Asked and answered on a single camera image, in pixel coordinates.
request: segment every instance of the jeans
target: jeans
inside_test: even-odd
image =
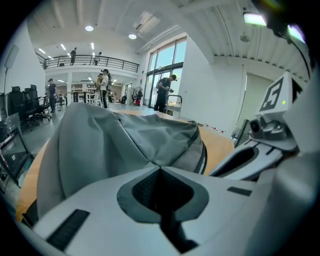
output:
[[[100,99],[102,99],[101,102],[102,102],[102,105],[105,109],[108,108],[107,102],[106,102],[106,95],[107,95],[106,90],[100,90]]]
[[[56,99],[53,95],[49,96],[49,103],[52,111],[56,110]]]
[[[163,112],[166,107],[166,94],[158,94],[154,105],[155,111]]]

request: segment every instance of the white pillar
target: white pillar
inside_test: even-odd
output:
[[[72,87],[72,72],[68,73],[68,83],[66,84],[66,92],[67,92],[67,99],[68,105],[71,104],[71,87]]]

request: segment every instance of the air conditioner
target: air conditioner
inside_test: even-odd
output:
[[[144,11],[139,17],[139,21],[133,24],[133,27],[136,31],[139,31],[139,33],[145,34],[159,23],[160,19],[153,16],[150,12]]]

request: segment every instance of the man in dark clothing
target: man in dark clothing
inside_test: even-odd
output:
[[[174,90],[170,89],[171,82],[175,81],[177,79],[177,76],[175,74],[171,75],[170,77],[164,77],[159,80],[157,83],[158,91],[156,96],[156,102],[154,105],[155,111],[163,112],[166,107],[166,101],[167,101],[167,92],[173,93]]]
[[[70,55],[71,55],[71,63],[70,63],[70,65],[72,65],[72,66],[73,66],[74,63],[75,63],[76,54],[77,54],[77,47],[74,48],[74,50],[72,50],[72,51],[70,52]]]
[[[56,110],[56,94],[57,94],[57,86],[54,84],[54,80],[52,78],[48,81],[49,85],[49,103],[51,107],[51,113],[54,113]]]

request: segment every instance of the white shirt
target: white shirt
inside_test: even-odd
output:
[[[103,75],[102,77],[103,77],[103,79],[102,79],[102,83],[101,84],[105,83],[105,85],[101,85],[100,90],[106,91],[109,77],[108,77],[108,75]]]

